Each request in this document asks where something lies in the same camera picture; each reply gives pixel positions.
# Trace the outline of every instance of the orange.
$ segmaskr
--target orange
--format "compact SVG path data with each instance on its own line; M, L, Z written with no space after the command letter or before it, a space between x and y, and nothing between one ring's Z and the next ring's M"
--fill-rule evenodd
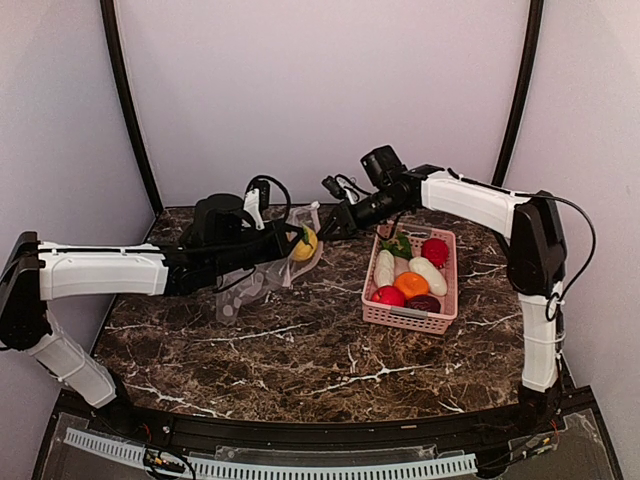
M407 300L411 300L418 295L429 293L429 283L422 275L413 272L405 272L396 278L393 286L404 293Z

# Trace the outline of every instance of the marble tabletop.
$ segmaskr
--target marble tabletop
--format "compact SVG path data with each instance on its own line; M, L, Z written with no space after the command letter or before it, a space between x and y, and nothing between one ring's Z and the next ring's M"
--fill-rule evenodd
M166 210L149 240L175 242L191 215ZM234 326L216 321L210 289L120 295L95 355L137 405L221 418L361 422L516 403L522 316L492 233L427 211L403 222L457 236L459 314L443 336L363 322L367 232L325 244L315 269L243 306Z

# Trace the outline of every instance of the plastic basket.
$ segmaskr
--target plastic basket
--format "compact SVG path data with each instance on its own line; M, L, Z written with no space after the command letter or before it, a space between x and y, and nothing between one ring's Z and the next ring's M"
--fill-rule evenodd
M391 233L391 225L381 225L378 233L384 237ZM378 323L389 327L406 328L418 332L442 335L458 316L458 261L456 257L456 236L448 230L420 227L399 223L398 232L403 232L411 242L413 255L420 255L422 244L429 238L439 238L449 247L449 258L440 272L447 281L447 295L436 297L440 300L441 313L428 313L411 308L393 307L372 302L369 299L376 290L373 281L376 258L382 248L381 240L376 236L371 251L367 280L362 289L362 311L365 322Z

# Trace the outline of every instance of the transparent plastic bag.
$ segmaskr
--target transparent plastic bag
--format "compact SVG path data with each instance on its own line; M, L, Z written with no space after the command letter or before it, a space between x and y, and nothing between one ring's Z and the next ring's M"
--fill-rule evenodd
M319 207L318 202L313 202L311 205L292 208L287 223L298 227L306 226L318 232L320 230ZM318 242L317 250L305 262L296 262L292 259L292 255L289 255L287 258L256 265L252 275L216 296L216 319L224 325L234 325L242 305L263 298L267 293L278 288L291 287L296 278L318 264L322 251L322 242ZM228 273L225 275L224 283L230 285L246 275L247 272L244 270Z

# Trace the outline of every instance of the vent grille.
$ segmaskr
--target vent grille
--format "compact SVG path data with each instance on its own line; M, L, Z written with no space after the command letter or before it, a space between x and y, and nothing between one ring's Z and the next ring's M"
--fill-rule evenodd
M143 469L144 447L124 443L93 433L67 429L64 442L130 467ZM198 479L222 480L431 480L476 473L476 456L459 455L450 458L424 460L395 465L369 467L281 467L220 462L189 457ZM182 478L191 478L186 471Z

